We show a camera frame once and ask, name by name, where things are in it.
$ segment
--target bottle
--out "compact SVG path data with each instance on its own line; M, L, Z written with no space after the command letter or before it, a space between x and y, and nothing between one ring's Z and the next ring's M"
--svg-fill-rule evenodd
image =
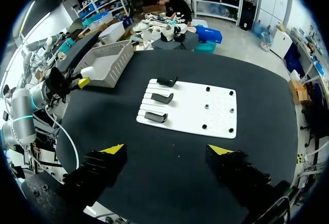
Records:
M261 20L258 20L258 22L254 23L252 31L257 37L260 38L262 36L263 28L261 26Z
M270 26L270 25L267 26L265 32L266 32L267 34L272 34L272 29L271 29L271 26Z

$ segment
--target cardboard box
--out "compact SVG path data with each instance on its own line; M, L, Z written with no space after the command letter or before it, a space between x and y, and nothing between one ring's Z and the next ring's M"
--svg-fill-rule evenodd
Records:
M302 85L301 82L290 80L289 86L293 95L293 101L295 105L308 101L307 89Z
M283 25L282 23L279 23L279 24L277 25L277 28L278 28L280 31L282 31L282 32L286 32L286 28L284 27L284 25Z
M101 25L100 27L98 27L97 29L95 30L90 30L88 27L86 27L83 31L81 31L81 33L78 35L78 38L82 39L84 38L86 35L89 35L95 31L103 31L105 30L108 26L112 25L112 24L115 24L119 22L119 20L115 17L111 22L107 23L107 24L104 24L104 25Z
M166 11L166 7L165 6L159 6L159 5L151 5L151 6L147 6L147 7L142 7L143 12L146 13L154 13L159 15L162 12Z
M131 34L131 30L132 30L133 26L129 26L128 28L125 29L125 33L119 38L118 41L124 41L127 40L132 34Z
M144 43L139 43L138 45L133 47L133 51L136 52L137 51L137 46L144 46Z
M38 80L38 83L41 82L42 78L43 78L44 74L42 71L40 70L37 70L36 73L35 73L35 78Z

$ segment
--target white pegboard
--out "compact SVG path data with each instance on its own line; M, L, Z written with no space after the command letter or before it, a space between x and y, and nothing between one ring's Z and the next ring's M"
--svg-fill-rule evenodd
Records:
M156 81L151 79L148 84L137 122L204 136L229 139L236 137L235 90L180 81L170 88ZM169 104L163 104L151 99L153 93L166 97L173 93L174 97ZM146 112L168 114L168 119L165 123L148 120L144 118Z

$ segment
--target gray plastic crate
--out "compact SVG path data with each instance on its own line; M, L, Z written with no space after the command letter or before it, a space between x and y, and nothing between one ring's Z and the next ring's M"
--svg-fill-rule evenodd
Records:
M75 73L93 66L97 77L88 85L113 88L133 54L132 42L129 40L96 47L82 58Z

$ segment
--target black tabletop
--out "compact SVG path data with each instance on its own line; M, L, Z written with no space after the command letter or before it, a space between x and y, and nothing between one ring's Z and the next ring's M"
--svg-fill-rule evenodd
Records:
M235 139L181 133L136 121L149 80L174 76L179 81L236 90ZM205 163L207 144L244 151L258 170L271 175L272 185L291 182L296 166L296 113L286 80L220 55L136 52L115 88L89 87L71 93L63 126L80 160L91 150L127 145L128 162L99 202L139 224L241 223L248 211L216 182ZM75 155L63 133L57 155L68 172L75 169Z
M100 33L101 31L93 32L74 43L67 51L66 59L58 61L57 68L60 71L67 71L69 68L75 68L85 54L97 43Z
M164 49L164 50L173 50L173 49L180 49L180 50L192 50L199 45L199 35L196 33L192 33L187 31L185 33L185 39L181 43L171 40L170 42L164 42L161 39L156 40L152 43L154 49Z

